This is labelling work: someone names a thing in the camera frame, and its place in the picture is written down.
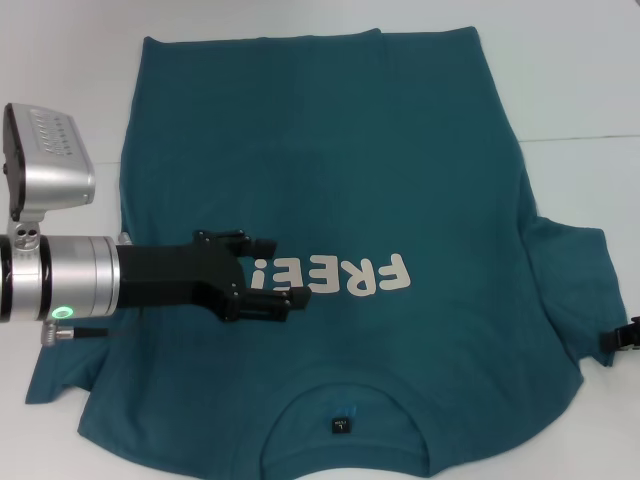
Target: teal t-shirt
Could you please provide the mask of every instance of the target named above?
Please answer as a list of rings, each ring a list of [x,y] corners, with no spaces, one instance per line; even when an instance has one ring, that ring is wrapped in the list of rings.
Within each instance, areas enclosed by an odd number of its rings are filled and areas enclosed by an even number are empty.
[[[626,323],[602,232],[537,216],[473,28],[147,38],[121,200],[134,244],[242,228],[279,242],[252,286],[314,291],[285,324],[150,308],[43,350],[28,401],[91,390],[80,433],[163,470],[434,475],[542,430]]]

